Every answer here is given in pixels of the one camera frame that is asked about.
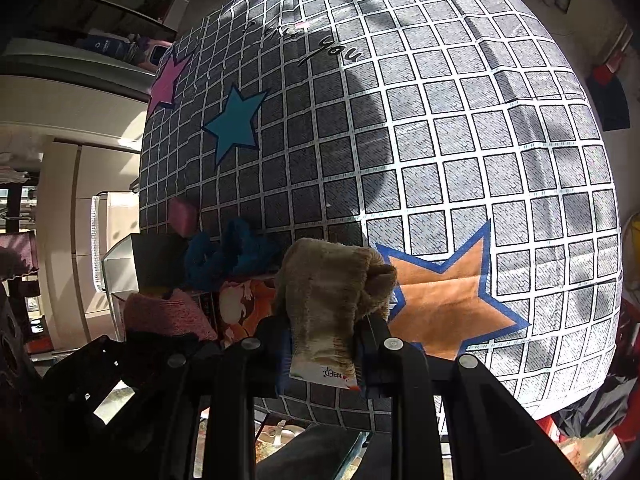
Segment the white storage box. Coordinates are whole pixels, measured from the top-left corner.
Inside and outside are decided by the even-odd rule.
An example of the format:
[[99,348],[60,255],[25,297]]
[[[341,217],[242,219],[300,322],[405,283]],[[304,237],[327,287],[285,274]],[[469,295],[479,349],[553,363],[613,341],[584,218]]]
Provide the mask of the white storage box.
[[102,259],[105,290],[114,294],[178,287],[184,281],[188,245],[177,234],[129,234]]

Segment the pink sponge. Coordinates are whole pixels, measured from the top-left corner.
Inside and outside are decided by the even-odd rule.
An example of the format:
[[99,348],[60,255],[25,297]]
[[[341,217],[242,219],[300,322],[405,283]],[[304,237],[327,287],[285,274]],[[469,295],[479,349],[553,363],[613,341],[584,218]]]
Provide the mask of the pink sponge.
[[181,237],[191,237],[198,232],[198,208],[183,197],[171,197],[167,206],[167,221]]

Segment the beige sock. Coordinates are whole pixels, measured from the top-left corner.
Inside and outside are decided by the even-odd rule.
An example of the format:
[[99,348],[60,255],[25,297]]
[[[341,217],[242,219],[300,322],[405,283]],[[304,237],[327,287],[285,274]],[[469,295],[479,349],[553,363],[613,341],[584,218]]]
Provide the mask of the beige sock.
[[370,247],[305,237],[288,248],[274,282],[272,310],[291,323],[290,376],[356,390],[355,324],[369,314],[388,318],[396,268]]

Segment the pink fuzzy sock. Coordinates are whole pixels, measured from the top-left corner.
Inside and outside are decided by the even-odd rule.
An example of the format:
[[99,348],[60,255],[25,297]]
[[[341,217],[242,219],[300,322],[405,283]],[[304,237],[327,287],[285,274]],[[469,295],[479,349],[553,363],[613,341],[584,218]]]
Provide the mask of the pink fuzzy sock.
[[176,288],[168,299],[133,294],[125,302],[126,334],[150,333],[162,336],[194,335],[198,340],[216,341],[217,333],[194,299]]

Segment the orange squirrel snack bag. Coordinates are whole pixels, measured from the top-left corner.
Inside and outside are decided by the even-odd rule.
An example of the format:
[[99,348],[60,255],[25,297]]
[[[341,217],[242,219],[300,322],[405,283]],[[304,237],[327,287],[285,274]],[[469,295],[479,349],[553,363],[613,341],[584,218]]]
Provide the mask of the orange squirrel snack bag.
[[226,281],[218,296],[219,335],[224,348],[253,336],[258,323],[272,315],[276,286],[272,276]]

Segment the grey checked star tablecloth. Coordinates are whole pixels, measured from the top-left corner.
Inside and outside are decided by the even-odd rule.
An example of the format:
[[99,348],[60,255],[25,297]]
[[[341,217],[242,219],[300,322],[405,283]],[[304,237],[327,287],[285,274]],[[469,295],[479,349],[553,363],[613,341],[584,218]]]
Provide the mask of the grey checked star tablecloth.
[[166,54],[146,120],[140,229],[190,198],[378,249],[536,418],[588,396],[615,353],[622,266],[588,96],[522,0],[231,0]]

